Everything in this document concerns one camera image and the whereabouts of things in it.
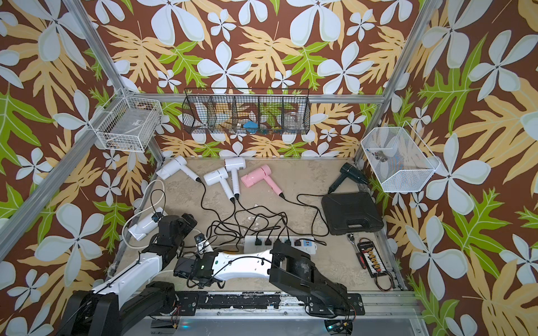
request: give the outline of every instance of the power strip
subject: power strip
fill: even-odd
[[[244,253],[250,254],[250,253],[258,253],[263,252],[268,249],[272,249],[274,246],[274,242],[277,239],[277,235],[272,235],[269,237],[269,240],[271,241],[270,245],[265,245],[265,241],[267,239],[267,236],[265,237],[259,237],[259,240],[261,240],[261,245],[256,245],[256,236],[255,235],[248,235],[245,237],[245,246],[244,246]],[[296,249],[306,252],[310,255],[316,254],[317,250],[317,244],[310,240],[305,239],[312,239],[314,240],[314,237],[312,236],[296,236],[291,235],[289,236],[289,240],[291,241],[291,247],[295,247]],[[288,236],[280,236],[281,242],[286,242],[288,240]]]

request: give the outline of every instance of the yellow leaf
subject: yellow leaf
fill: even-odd
[[[158,78],[155,67],[157,67],[157,69],[161,70],[163,73],[166,72],[166,68],[152,53],[156,52],[163,55],[173,55],[170,50],[165,48],[167,47],[165,44],[154,37],[140,39],[138,36],[128,30],[120,29],[111,25],[107,25],[105,28],[108,29],[110,35],[120,40],[119,42],[113,42],[110,45],[125,49],[114,54],[112,58],[115,61],[129,61],[131,64],[131,69],[133,70],[131,76],[129,76],[129,79],[132,80],[133,83],[136,83],[138,77],[140,77],[142,83],[144,83],[144,79],[147,79],[151,83],[149,74],[155,78]]]
[[[527,134],[520,121],[522,116],[538,111],[538,91],[526,79],[520,78],[519,80],[521,89],[510,93],[524,107],[522,111],[512,103],[502,101],[495,96],[487,96],[484,101],[493,112],[471,111],[482,121],[468,123],[454,130],[460,138],[480,133],[478,139],[465,151],[463,158],[470,157],[489,144],[486,151],[480,156],[480,160],[492,168],[525,152],[519,162],[510,169],[503,183],[538,165],[536,140]]]
[[[493,288],[487,283],[480,261],[471,250],[467,278],[473,290],[482,299],[482,319],[488,335],[531,336],[538,328],[538,308],[528,303],[538,297],[538,283],[528,283],[510,295],[517,269],[517,260],[503,266]]]
[[[290,39],[281,37],[273,41],[264,31],[251,27],[241,27],[241,29],[245,31],[243,35],[253,41],[240,46],[254,51],[244,53],[236,58],[237,63],[243,61],[252,62],[250,73],[245,78],[247,83],[250,83],[253,79],[256,83],[260,79],[265,83],[267,71],[269,71],[269,77],[274,78],[275,67],[283,75],[286,73],[286,68],[277,51],[285,55],[299,55],[299,52],[295,49],[298,46],[295,46]]]
[[[529,27],[538,32],[538,4],[533,0],[518,1],[519,15],[527,20]]]
[[[378,34],[385,42],[370,44],[371,47],[381,50],[360,58],[363,61],[374,62],[368,73],[360,78],[361,83],[366,82],[368,79],[370,79],[368,83],[371,83],[374,79],[376,83],[379,83],[384,74],[386,79],[389,79],[394,70],[396,60],[404,47],[405,38],[399,30],[387,26],[378,26],[378,28],[381,29],[381,33]]]
[[[257,158],[272,158],[273,156],[279,157],[280,153],[276,147],[288,147],[288,145],[284,144],[282,140],[271,140],[267,137],[261,137],[259,135],[251,135],[251,138],[255,141],[249,142],[249,144],[255,146],[249,147],[245,151],[256,151],[255,157]]]

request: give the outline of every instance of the white flower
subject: white flower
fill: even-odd
[[[19,24],[15,15],[10,12],[0,12],[0,35],[6,36],[8,34],[8,29],[5,27],[5,24],[8,24],[12,27],[15,27]]]
[[[418,195],[416,194],[416,192],[413,192],[411,196],[413,197],[413,199],[410,200],[409,207],[411,209],[415,209],[416,217],[420,218],[422,217],[421,210],[424,212],[428,211],[428,206],[426,205],[426,203],[420,202],[424,198],[424,191],[421,191]]]
[[[360,17],[360,13],[353,13],[351,15],[351,18],[349,19],[349,21],[358,24],[358,26],[349,27],[348,32],[346,33],[346,35],[351,36],[351,35],[355,34],[357,32],[357,30],[358,30],[359,31],[359,42],[361,42],[364,39],[364,31],[365,30],[370,30],[370,29],[375,27],[373,23],[367,22],[372,17],[372,12],[373,11],[371,9],[368,9],[364,13],[364,17],[362,17],[362,18]]]
[[[331,151],[325,153],[329,149],[329,143],[328,142],[322,142],[317,147],[317,152],[313,151],[312,149],[309,149],[307,151],[304,151],[301,153],[302,158],[334,158],[338,154],[340,154],[339,151]]]
[[[338,0],[286,0],[294,7],[306,7],[289,26],[289,36],[296,46],[304,46],[310,38],[316,13],[320,14],[320,36],[323,41],[336,41],[340,36],[340,19],[324,7]]]
[[[97,15],[97,18],[102,24],[110,22],[105,7],[108,8],[110,13],[112,13],[118,21],[123,21],[123,19],[125,19],[125,14],[117,3],[112,0],[97,0],[97,3],[95,4],[95,15]]]
[[[140,209],[143,204],[142,204],[142,200],[144,199],[144,195],[146,194],[146,188],[147,188],[147,181],[146,180],[142,180],[142,183],[140,184],[140,189],[142,191],[142,197],[139,197],[137,199],[134,200],[133,202],[133,207],[135,208],[134,210],[136,211],[137,209]]]
[[[230,33],[228,32],[228,30],[234,30],[236,25],[233,23],[226,22],[226,20],[228,20],[228,10],[223,9],[221,11],[220,18],[217,16],[217,13],[209,13],[207,14],[207,19],[218,25],[211,27],[211,35],[217,36],[222,30],[222,35],[224,36],[226,41],[230,42]]]
[[[237,133],[237,134],[232,134],[230,135],[230,139],[235,139],[237,138],[237,140],[239,141],[243,141],[243,138],[246,137],[246,134],[245,133]]]
[[[523,266],[521,266],[517,272],[519,282],[521,282],[522,285],[527,283],[536,283],[536,278],[534,277],[532,268],[538,271],[538,263],[535,262],[538,260],[538,248],[531,248],[531,253],[529,253],[529,244],[521,239],[521,237],[512,234],[512,240],[514,241],[515,248],[518,250],[521,256],[518,256],[514,252],[508,250],[501,251],[499,256],[506,263],[517,260],[518,265],[523,264]]]
[[[129,63],[128,60],[121,60],[121,61],[114,62],[114,67],[116,68],[116,70],[118,71],[120,75],[126,75],[129,73],[129,71],[131,71],[131,64]],[[138,88],[136,87],[136,84],[134,84],[132,80],[130,80],[129,78],[125,76],[120,76],[120,77],[122,79],[123,84],[130,91],[133,91],[136,93],[140,92]],[[112,86],[112,82],[110,80],[107,80],[107,86],[108,87]]]
[[[110,155],[107,152],[103,152],[103,156],[107,160],[104,164],[106,168],[110,167],[116,170],[117,168],[116,162],[119,161],[119,154],[114,155],[115,152],[116,152],[115,149],[110,150]]]
[[[243,144],[239,141],[236,141],[232,145],[233,152],[229,149],[224,149],[220,151],[218,154],[221,158],[235,158],[237,156],[243,156],[245,158],[251,158],[254,155],[256,155],[256,151],[246,151],[244,153],[241,153],[243,151]]]
[[[13,50],[2,50],[0,51],[0,64],[5,66],[14,66],[19,62],[19,53]],[[19,76],[14,73],[12,70],[7,69],[6,67],[0,66],[0,76],[15,85],[17,88],[24,89],[23,83],[20,81]]]
[[[480,63],[469,72],[469,79],[472,82],[479,81],[482,77],[491,72],[478,93],[478,101],[481,101],[493,91],[495,82],[497,81],[497,75],[499,75],[499,87],[502,90],[512,92],[520,89],[521,83],[517,74],[510,70],[506,70],[503,66],[519,61],[527,56],[536,46],[538,35],[523,36],[518,43],[512,47],[508,55],[501,60],[506,52],[506,47],[510,42],[511,35],[512,31],[505,30],[500,32],[493,42],[491,42],[489,55],[493,64]]]
[[[48,0],[46,4],[50,11],[47,12],[37,0],[13,0],[17,6],[30,15],[40,19],[50,21],[47,28],[38,38],[39,57],[44,61],[54,61],[60,57],[60,40],[67,56],[79,67],[86,69],[86,61],[76,46],[71,36],[64,28],[72,32],[79,39],[85,39],[84,33],[80,28],[75,17],[67,12],[61,18],[60,15],[61,0]]]
[[[11,319],[8,323],[8,327],[5,330],[6,336],[46,336],[50,334],[54,331],[52,325],[48,323],[43,324],[50,310],[50,303],[43,305],[41,310],[37,313],[30,330],[28,330],[26,318],[19,316]]]
[[[198,112],[198,117],[200,120],[195,120],[193,116],[191,116],[188,113],[183,113],[178,116],[179,121],[181,121],[182,124],[188,126],[188,127],[208,127],[207,125],[207,107],[202,103],[194,103],[196,107],[196,111]],[[217,120],[227,120],[227,117],[225,115],[216,115]],[[226,141],[226,136],[223,133],[209,133],[209,135],[215,140],[215,141]],[[205,144],[206,143],[206,134],[205,133],[192,133],[191,136],[193,137],[193,140],[196,141],[198,144]]]
[[[122,191],[117,187],[119,182],[121,181],[120,176],[116,176],[114,178],[114,181],[110,183],[110,175],[107,172],[103,172],[101,175],[101,179],[103,180],[104,184],[106,185],[98,185],[95,187],[95,194],[99,197],[103,197],[104,195],[107,196],[107,205],[111,206],[114,202],[114,198],[112,196],[112,193],[120,196],[122,194]]]
[[[52,118],[58,124],[60,124],[60,126],[68,130],[77,130],[78,128],[82,127],[75,134],[75,142],[77,142],[77,140],[85,133],[86,130],[93,129],[92,125],[97,126],[94,124],[95,120],[103,112],[103,109],[100,107],[99,109],[95,110],[91,119],[88,119],[88,114],[90,112],[90,101],[81,90],[75,91],[75,94],[73,95],[73,102],[75,103],[76,110],[79,112],[82,119],[78,119],[70,113],[57,113],[53,115]],[[99,140],[95,141],[95,145],[97,148],[103,148]]]
[[[58,208],[56,219],[61,226],[69,231],[73,238],[49,235],[39,244],[34,256],[41,261],[53,261],[72,247],[63,273],[65,286],[69,287],[79,274],[82,265],[80,252],[82,252],[86,260],[95,259],[102,255],[99,245],[91,240],[83,239],[83,237],[94,234],[101,229],[104,215],[102,213],[92,214],[86,220],[81,231],[82,212],[78,206],[67,203]]]
[[[191,41],[203,41],[204,32],[198,19],[183,8],[176,6],[188,0],[137,0],[146,6],[162,6],[151,18],[151,27],[155,36],[167,46],[175,44],[175,29],[172,22],[172,12],[179,21],[185,36]]]
[[[383,14],[381,14],[381,19],[379,20],[379,23],[381,23],[382,25],[386,25],[387,23],[389,23],[394,16],[394,12],[396,12],[397,5],[400,5],[398,8],[398,20],[400,20],[400,22],[407,20],[411,15],[411,11],[413,10],[413,4],[408,0],[396,0],[389,7],[387,7],[387,9],[385,9]]]
[[[159,76],[160,79],[163,80],[163,81],[159,81],[159,86],[161,88],[164,88],[166,85],[168,85],[170,86],[170,90],[172,90],[173,92],[176,85],[181,84],[180,81],[172,79],[172,77],[174,77],[174,71],[170,69],[166,71],[166,74],[163,73],[161,70],[157,70],[157,75]]]
[[[347,119],[339,119],[338,125],[346,125],[341,131],[340,134],[347,134],[349,132],[349,129],[351,128],[351,131],[354,134],[357,134],[360,132],[360,123],[362,123],[364,120],[366,120],[366,116],[358,116],[357,119],[355,119],[355,112],[351,111],[348,114]]]
[[[422,36],[422,44],[424,48],[433,48],[428,55],[426,65],[424,66],[424,74],[426,77],[437,64],[441,57],[448,40],[450,46],[447,52],[447,66],[451,69],[462,66],[465,56],[469,51],[469,38],[464,33],[457,32],[457,29],[467,27],[478,20],[487,11],[493,0],[471,0],[465,10],[461,13],[458,19],[458,13],[461,12],[463,1],[452,1],[448,6],[448,27],[435,26],[430,28]]]
[[[478,325],[468,314],[462,315],[459,318],[459,322],[462,325],[461,328],[451,317],[445,317],[444,321],[447,323],[448,329],[450,329],[455,336],[473,336],[478,331]]]
[[[213,82],[213,84],[211,84],[213,92],[220,95],[226,93],[226,87],[228,87],[228,78],[234,87],[239,88],[239,91],[244,94],[249,93],[248,84],[245,82],[245,80],[241,77],[233,75],[246,74],[246,72],[249,71],[252,62],[243,61],[235,63],[228,68],[228,64],[232,59],[232,50],[224,41],[220,42],[215,48],[215,55],[217,56],[217,61],[220,66],[208,59],[201,60],[197,65],[198,72],[202,76],[221,75]]]
[[[444,281],[439,266],[451,278],[458,279],[467,273],[467,258],[459,249],[449,248],[441,252],[434,253],[434,249],[439,244],[444,235],[443,225],[437,216],[431,217],[426,223],[426,242],[424,244],[419,234],[409,225],[406,225],[406,233],[409,241],[415,248],[424,252],[414,251],[409,259],[409,267],[417,270],[426,263],[428,267],[428,286],[438,300],[444,296]]]
[[[415,113],[418,118],[413,118],[411,120],[411,126],[416,125],[416,131],[420,132],[423,128],[422,123],[425,125],[428,125],[431,121],[431,117],[426,114],[426,110],[428,109],[428,105],[424,106],[423,108],[415,107]]]
[[[320,136],[320,140],[323,140],[327,138],[328,142],[331,142],[331,139],[338,135],[338,132],[336,132],[336,129],[333,127],[330,130],[321,130],[321,133],[323,134]]]
[[[392,206],[399,205],[400,208],[405,209],[405,201],[402,197],[402,195],[407,195],[406,192],[396,192],[394,196],[392,197]]]
[[[168,125],[169,122],[170,117],[167,115],[163,115],[161,117],[161,123],[155,128],[157,134],[165,134],[165,130],[167,130],[169,133],[174,133],[174,126]]]
[[[234,2],[240,2],[245,0],[232,0]],[[263,22],[267,20],[267,6],[259,0],[246,0],[245,4],[239,10],[239,22],[242,25],[250,23],[250,6],[254,9],[254,14],[258,21]]]
[[[271,87],[275,89],[281,86],[283,89],[286,89],[287,87],[294,85],[295,82],[288,79],[291,75],[291,70],[286,70],[286,75],[284,77],[282,77],[282,73],[280,71],[275,71],[274,79],[276,79],[276,81],[271,83]]]
[[[0,290],[15,283],[15,266],[8,261],[0,261]]]
[[[28,161],[21,155],[17,155],[17,158],[19,159],[19,163],[22,168],[19,169],[19,171],[17,172],[15,180],[21,180],[30,175],[31,172],[33,172],[33,183],[39,184],[43,181],[43,178],[38,174],[43,171],[51,171],[52,166],[46,160],[42,163],[39,163],[39,161],[43,158],[43,152],[39,147],[34,148],[30,156],[32,158],[32,162]]]
[[[360,90],[360,81],[352,75],[361,75],[373,65],[372,61],[365,61],[350,67],[359,54],[359,45],[356,42],[350,43],[342,52],[342,66],[335,60],[325,60],[317,67],[317,74],[323,77],[338,75],[336,78],[325,83],[323,86],[324,94],[333,94],[338,90],[345,79],[345,85],[352,94],[357,94]]]
[[[19,286],[8,290],[9,296],[18,296],[17,301],[15,301],[15,310],[19,309],[28,298],[30,298],[31,303],[36,303],[41,299],[41,291],[38,288],[47,283],[48,274],[41,274],[39,279],[34,283],[36,276],[37,271],[31,269],[26,274],[26,284],[28,287]]]
[[[485,162],[471,160],[453,171],[458,152],[458,135],[452,133],[452,136],[444,145],[443,152],[444,162],[447,164],[448,170],[443,164],[439,166],[435,173],[444,176],[444,178],[428,183],[426,197],[433,200],[440,199],[448,184],[448,204],[457,213],[466,215],[474,209],[475,204],[465,190],[456,184],[455,180],[462,180],[471,184],[482,184],[490,174],[491,167]]]
[[[407,81],[409,81],[409,73],[403,73],[401,77],[398,79],[398,82],[396,83],[396,87],[394,88],[394,92],[391,96],[391,111],[393,113],[397,113],[400,111],[400,108],[402,107],[402,98],[396,94],[396,91],[403,90],[407,86]],[[388,82],[385,82],[383,84],[383,87],[387,87]]]

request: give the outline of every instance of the hair dryer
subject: hair dryer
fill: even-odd
[[[250,174],[246,174],[245,176],[241,177],[241,181],[245,184],[245,186],[251,187],[255,183],[260,182],[261,180],[265,180],[267,184],[273,189],[273,191],[280,196],[282,193],[282,190],[278,187],[278,185],[273,181],[273,179],[269,176],[271,174],[271,170],[269,169],[268,165],[263,165],[258,169],[253,170]]]
[[[211,173],[207,173],[203,176],[203,179],[206,181],[207,185],[213,185],[217,182],[220,182],[227,198],[235,203],[232,190],[230,189],[230,186],[226,181],[227,178],[228,173],[226,172],[226,168],[224,167],[218,168],[217,170],[214,170]]]
[[[364,175],[364,173],[360,171],[357,167],[352,166],[348,162],[344,163],[344,165],[340,168],[340,173],[340,176],[329,187],[329,191],[327,192],[328,194],[335,191],[336,188],[338,188],[340,184],[344,182],[346,177],[349,177],[356,183],[368,184],[368,178],[366,178],[366,175]]]
[[[177,173],[179,170],[183,170],[187,176],[192,178],[194,181],[202,182],[200,177],[196,175],[189,167],[187,167],[187,160],[183,156],[177,156],[172,158],[167,164],[165,164],[161,169],[157,171],[157,176],[161,179],[166,180],[170,176]]]
[[[237,172],[240,169],[245,169],[245,159],[244,158],[231,158],[224,160],[224,165],[226,166],[226,170],[229,171],[232,175],[232,186],[233,186],[233,194],[235,195],[236,199],[239,199],[239,176],[237,175]]]

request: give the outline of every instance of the beige work surface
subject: beige work surface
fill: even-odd
[[[325,194],[329,186],[339,176],[340,167],[345,163],[345,160],[247,160],[246,169],[239,171],[239,177],[253,171],[262,165],[269,165],[272,171],[271,177],[277,185],[284,191],[287,199],[295,201],[297,194]],[[224,166],[224,160],[188,160],[188,166],[196,172],[202,179],[204,174]],[[200,200],[203,194],[203,187],[200,183],[191,180],[183,172],[178,172],[169,177],[165,181],[166,185],[166,206],[165,211],[169,215],[182,215],[190,213],[197,220],[197,229],[204,234],[212,221],[216,220],[216,215],[211,211],[203,210],[200,207]],[[207,187],[208,191],[204,198],[204,206],[218,211],[221,218],[224,219],[233,212],[233,204],[226,198],[220,184],[214,184]],[[316,210],[303,206],[287,203],[285,200],[277,196],[272,189],[265,183],[260,181],[254,186],[247,188],[240,182],[240,202],[246,208],[255,205],[264,205],[274,212],[285,211],[288,215],[288,226],[296,232],[310,233],[312,218]],[[357,184],[348,178],[342,183],[336,192],[354,192],[358,191]],[[159,199],[159,192],[153,195],[154,201]],[[321,197],[306,197],[301,199],[309,204],[316,205],[321,209]],[[237,215],[241,225],[249,226],[252,223],[253,217],[246,212]],[[265,222],[260,220],[258,227],[265,226]],[[149,234],[141,241],[136,241],[131,238],[130,243],[135,246],[142,246],[148,243],[148,240],[157,230]],[[316,219],[314,225],[316,234],[325,234],[327,229],[324,223]],[[186,245],[194,245],[193,237],[197,232],[191,234],[185,239]],[[379,243],[373,233],[356,233],[356,241],[358,238],[366,237],[374,241],[379,249]],[[230,237],[219,237],[215,243],[224,242]],[[328,279],[345,285],[349,291],[367,291],[378,290],[370,274],[367,270],[360,267],[353,247],[347,240],[345,235],[328,235],[318,238],[327,243],[327,246],[317,245],[316,254],[312,255],[312,261],[316,264],[319,271]],[[119,265],[119,270],[127,267],[133,260],[138,257],[138,252],[127,248]],[[381,256],[385,264],[388,260]],[[176,260],[172,261],[166,269],[173,269]],[[387,276],[379,278],[379,283],[382,287],[389,287]],[[174,277],[172,272],[166,272],[158,275],[155,280],[168,281],[175,284],[176,290],[192,290],[186,286],[186,280]],[[204,290],[221,290],[217,285],[206,287]],[[274,291],[278,290],[275,286],[269,284],[266,279],[258,278],[236,278],[226,281],[225,291],[244,291],[244,290],[260,290]]]

